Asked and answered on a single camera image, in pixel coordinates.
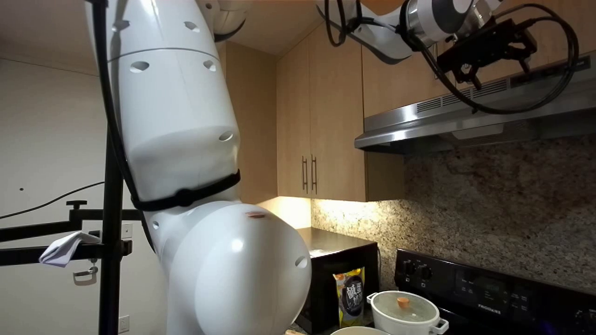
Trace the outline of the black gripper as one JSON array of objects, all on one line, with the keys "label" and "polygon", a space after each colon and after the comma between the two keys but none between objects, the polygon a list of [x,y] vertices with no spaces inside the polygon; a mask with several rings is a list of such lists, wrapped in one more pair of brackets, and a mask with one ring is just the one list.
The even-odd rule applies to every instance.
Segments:
[{"label": "black gripper", "polygon": [[516,60],[522,71],[529,75],[529,56],[535,52],[537,41],[527,28],[507,19],[460,39],[438,58],[438,65],[444,73],[453,73],[458,82],[471,82],[475,89],[483,89],[477,76],[481,67],[499,60]]}]

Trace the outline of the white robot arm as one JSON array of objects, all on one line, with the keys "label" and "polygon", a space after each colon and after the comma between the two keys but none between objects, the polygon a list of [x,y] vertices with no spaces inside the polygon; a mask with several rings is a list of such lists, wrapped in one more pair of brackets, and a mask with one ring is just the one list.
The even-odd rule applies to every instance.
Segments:
[{"label": "white robot arm", "polygon": [[168,279],[168,335],[283,335],[311,287],[289,223],[239,199],[241,132],[216,43],[252,0],[106,0],[97,58],[123,175]]}]

